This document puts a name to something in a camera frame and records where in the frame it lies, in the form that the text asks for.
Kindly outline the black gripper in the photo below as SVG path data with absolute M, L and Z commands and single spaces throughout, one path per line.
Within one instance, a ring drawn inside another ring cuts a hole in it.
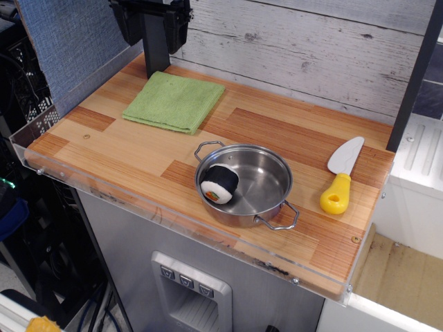
M 109 1 L 123 39 L 133 46 L 143 37 L 141 14 L 163 17 L 165 36 L 170 55 L 175 54 L 186 42 L 188 23 L 192 19 L 189 1 Z

